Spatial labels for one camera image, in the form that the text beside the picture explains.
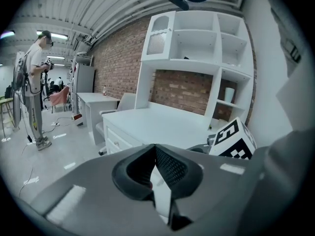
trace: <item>concrete floor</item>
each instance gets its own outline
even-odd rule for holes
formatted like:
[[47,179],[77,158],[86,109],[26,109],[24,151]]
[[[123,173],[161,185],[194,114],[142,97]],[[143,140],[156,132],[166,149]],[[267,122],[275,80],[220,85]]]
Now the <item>concrete floor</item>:
[[[57,118],[71,116],[71,111],[63,111],[63,105],[57,107],[56,110],[54,109],[53,113],[49,108],[48,111],[42,112],[43,130],[52,130],[54,127],[51,126],[51,123],[55,122]],[[25,119],[28,133],[32,137],[28,117],[25,116]],[[93,144],[88,135],[87,127],[78,127],[69,118],[59,119],[58,122],[60,126],[52,132],[45,133],[52,145],[42,151],[38,151],[34,144],[26,146],[29,141],[23,120],[19,125],[20,130],[13,130],[10,124],[5,127],[6,138],[10,139],[0,142],[0,173],[11,194],[19,196],[24,182],[29,178],[38,177],[38,181],[26,184],[20,193],[20,198],[27,203],[30,203],[45,187],[78,165],[99,157],[98,151],[104,146],[104,144],[99,146]],[[3,132],[2,127],[0,128],[0,140],[2,140]],[[54,136],[61,134],[66,135],[54,139]],[[75,163],[73,167],[64,168],[72,163]]]

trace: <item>bottle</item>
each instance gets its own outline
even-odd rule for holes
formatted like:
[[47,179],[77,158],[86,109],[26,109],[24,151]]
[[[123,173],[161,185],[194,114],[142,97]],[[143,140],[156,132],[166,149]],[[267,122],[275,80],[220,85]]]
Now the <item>bottle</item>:
[[107,95],[107,88],[106,88],[106,86],[103,87],[103,95],[104,95],[104,96]]

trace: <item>ceiling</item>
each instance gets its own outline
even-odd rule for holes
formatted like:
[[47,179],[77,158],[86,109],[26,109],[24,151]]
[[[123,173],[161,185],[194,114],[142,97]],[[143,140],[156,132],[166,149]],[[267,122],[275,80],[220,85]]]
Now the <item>ceiling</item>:
[[[210,10],[224,7],[235,12],[241,2],[208,0],[190,6]],[[81,47],[87,50],[137,18],[176,8],[168,0],[26,0],[7,28],[15,35],[0,41],[0,63],[13,64],[17,51],[26,52],[36,41],[37,30],[49,30],[68,35],[68,40],[53,38],[54,46],[43,51],[43,58],[47,55],[63,56],[65,60],[58,63],[68,65]]]

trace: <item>fluorescent light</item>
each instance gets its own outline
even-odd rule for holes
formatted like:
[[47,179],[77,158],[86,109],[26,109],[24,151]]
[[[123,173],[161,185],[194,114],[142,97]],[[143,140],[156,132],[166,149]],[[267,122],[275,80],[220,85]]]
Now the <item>fluorescent light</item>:
[[[37,35],[40,35],[42,33],[41,30],[38,30],[36,32]],[[61,38],[61,39],[68,39],[68,36],[67,35],[62,35],[62,34],[57,34],[57,33],[51,33],[51,36],[52,37],[57,37],[57,38]]]
[[64,59],[64,57],[57,57],[57,56],[47,56],[50,59]]
[[14,36],[14,31],[5,31],[4,33],[1,34],[0,39],[5,38],[5,37],[10,37]]

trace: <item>white chair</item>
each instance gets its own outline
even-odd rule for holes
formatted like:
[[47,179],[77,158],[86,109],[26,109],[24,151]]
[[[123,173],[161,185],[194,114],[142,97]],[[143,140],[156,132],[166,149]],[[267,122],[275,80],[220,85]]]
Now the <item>white chair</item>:
[[[135,93],[124,93],[122,99],[119,102],[119,105],[118,105],[117,109],[100,111],[99,115],[102,116],[103,114],[108,114],[108,113],[112,113],[112,112],[119,112],[119,111],[134,109],[135,101],[136,101],[136,94]],[[102,121],[99,122],[95,126],[95,128],[101,134],[101,136],[104,137],[104,140],[105,140],[103,122]],[[106,153],[106,146],[101,148],[101,150],[99,151],[98,154],[99,155],[104,155],[105,153]]]

